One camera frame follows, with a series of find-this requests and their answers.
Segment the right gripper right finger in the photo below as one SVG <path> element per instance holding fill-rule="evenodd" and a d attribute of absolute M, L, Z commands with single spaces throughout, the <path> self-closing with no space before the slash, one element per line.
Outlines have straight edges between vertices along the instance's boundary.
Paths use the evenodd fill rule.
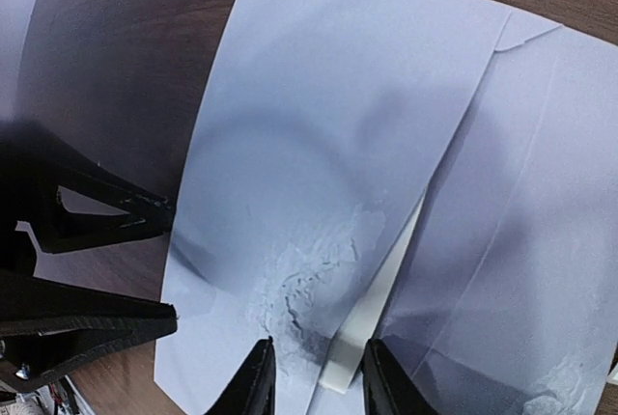
<path fill-rule="evenodd" d="M 367 342 L 362 358 L 366 414 L 427 414 L 428 404 L 380 339 Z"/>

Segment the pale blue envelope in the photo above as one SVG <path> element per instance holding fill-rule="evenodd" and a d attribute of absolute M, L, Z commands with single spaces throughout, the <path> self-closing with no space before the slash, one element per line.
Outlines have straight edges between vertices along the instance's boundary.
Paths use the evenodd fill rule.
<path fill-rule="evenodd" d="M 186 413 L 255 344 L 281 414 L 427 190 L 374 332 L 443 414 L 591 414 L 617 342 L 617 48 L 491 0 L 236 0 L 183 170 L 154 379 Z"/>

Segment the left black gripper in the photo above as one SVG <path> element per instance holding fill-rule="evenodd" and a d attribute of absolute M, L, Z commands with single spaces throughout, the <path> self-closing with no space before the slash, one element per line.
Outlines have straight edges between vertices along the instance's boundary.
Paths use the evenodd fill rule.
<path fill-rule="evenodd" d="M 66 188 L 118 214 L 72 212 Z M 28 393 L 81 366 L 173 334 L 173 306 L 34 276 L 59 254 L 169 232 L 169 200 L 69 147 L 51 151 L 31 121 L 1 123 L 1 390 Z"/>

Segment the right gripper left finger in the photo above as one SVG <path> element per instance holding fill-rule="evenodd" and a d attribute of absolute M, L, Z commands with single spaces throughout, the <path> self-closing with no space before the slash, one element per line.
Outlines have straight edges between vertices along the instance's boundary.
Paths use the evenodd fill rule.
<path fill-rule="evenodd" d="M 275 413 L 275 348 L 273 339 L 256 342 L 207 415 Z"/>

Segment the cream letter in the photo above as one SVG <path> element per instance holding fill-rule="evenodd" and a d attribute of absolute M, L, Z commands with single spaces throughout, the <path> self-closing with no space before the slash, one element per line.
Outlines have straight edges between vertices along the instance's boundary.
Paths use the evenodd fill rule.
<path fill-rule="evenodd" d="M 399 275 L 424 206 L 426 194 L 427 190 L 424 190 L 371 284 L 358 298 L 331 340 L 318 379 L 320 387 L 339 394 L 345 394 L 349 389 L 362 360 L 364 348 L 378 327 L 380 317 Z"/>

